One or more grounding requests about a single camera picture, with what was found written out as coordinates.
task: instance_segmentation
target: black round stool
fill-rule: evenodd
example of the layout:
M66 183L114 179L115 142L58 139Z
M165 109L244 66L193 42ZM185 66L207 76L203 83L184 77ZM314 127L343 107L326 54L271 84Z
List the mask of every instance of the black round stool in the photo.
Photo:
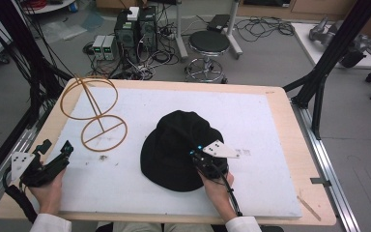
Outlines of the black round stool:
M228 82L221 65L212 56L224 54L230 47L230 42L225 35L214 31L199 31L189 37L189 47L191 50L203 55L203 58L194 59L185 67L185 81L192 77L201 82L213 82L220 78L221 83Z

